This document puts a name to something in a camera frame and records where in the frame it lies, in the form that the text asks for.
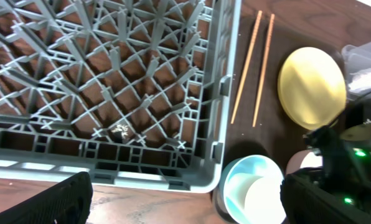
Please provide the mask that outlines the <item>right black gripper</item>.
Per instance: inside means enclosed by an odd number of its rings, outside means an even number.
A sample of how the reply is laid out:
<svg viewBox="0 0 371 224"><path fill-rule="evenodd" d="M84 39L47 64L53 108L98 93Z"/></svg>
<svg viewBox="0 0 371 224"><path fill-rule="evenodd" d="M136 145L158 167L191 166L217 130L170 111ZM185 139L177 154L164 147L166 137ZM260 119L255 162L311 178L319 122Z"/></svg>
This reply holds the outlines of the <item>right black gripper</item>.
<svg viewBox="0 0 371 224"><path fill-rule="evenodd" d="M318 185L290 174L280 199L290 223L371 224L371 109L346 113L346 130L330 124L306 136L322 157Z"/></svg>

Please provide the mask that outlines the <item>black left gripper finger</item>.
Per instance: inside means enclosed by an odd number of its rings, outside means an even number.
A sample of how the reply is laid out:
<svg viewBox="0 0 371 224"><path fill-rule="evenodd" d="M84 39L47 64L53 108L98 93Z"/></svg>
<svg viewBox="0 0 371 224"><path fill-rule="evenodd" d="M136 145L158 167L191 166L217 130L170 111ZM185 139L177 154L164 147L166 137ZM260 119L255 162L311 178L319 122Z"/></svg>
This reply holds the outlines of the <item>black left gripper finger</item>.
<svg viewBox="0 0 371 224"><path fill-rule="evenodd" d="M85 224L93 188L88 172L79 172L0 213L7 224Z"/></svg>

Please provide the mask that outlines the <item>pink white bowl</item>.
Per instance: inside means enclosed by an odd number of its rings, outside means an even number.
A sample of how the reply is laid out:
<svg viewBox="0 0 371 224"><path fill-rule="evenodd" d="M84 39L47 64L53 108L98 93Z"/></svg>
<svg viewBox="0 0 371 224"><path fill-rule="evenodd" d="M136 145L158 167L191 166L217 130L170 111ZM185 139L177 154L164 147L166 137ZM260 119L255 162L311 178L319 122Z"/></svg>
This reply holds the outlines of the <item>pink white bowl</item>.
<svg viewBox="0 0 371 224"><path fill-rule="evenodd" d="M322 167L322 157L315 155L311 150L303 150L294 154L286 166L286 174L307 167Z"/></svg>

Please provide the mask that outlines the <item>white cup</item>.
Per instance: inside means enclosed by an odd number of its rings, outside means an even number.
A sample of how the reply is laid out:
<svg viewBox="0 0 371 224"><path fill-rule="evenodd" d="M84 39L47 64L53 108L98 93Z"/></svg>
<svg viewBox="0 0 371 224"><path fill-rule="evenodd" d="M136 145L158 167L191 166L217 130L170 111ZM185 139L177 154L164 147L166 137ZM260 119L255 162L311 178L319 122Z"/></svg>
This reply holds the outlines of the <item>white cup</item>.
<svg viewBox="0 0 371 224"><path fill-rule="evenodd" d="M238 223L281 224L286 218L280 201L281 179L235 174L228 182L225 203Z"/></svg>

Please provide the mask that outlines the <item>blue bowl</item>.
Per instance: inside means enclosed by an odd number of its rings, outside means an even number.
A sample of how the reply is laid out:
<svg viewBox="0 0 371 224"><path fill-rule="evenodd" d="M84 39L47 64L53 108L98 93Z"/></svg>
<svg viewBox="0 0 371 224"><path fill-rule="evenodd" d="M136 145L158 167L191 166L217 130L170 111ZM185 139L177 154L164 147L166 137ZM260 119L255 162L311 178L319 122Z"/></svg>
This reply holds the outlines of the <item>blue bowl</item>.
<svg viewBox="0 0 371 224"><path fill-rule="evenodd" d="M269 157L251 155L232 161L219 183L225 209L237 223L283 223L283 179L281 169Z"/></svg>

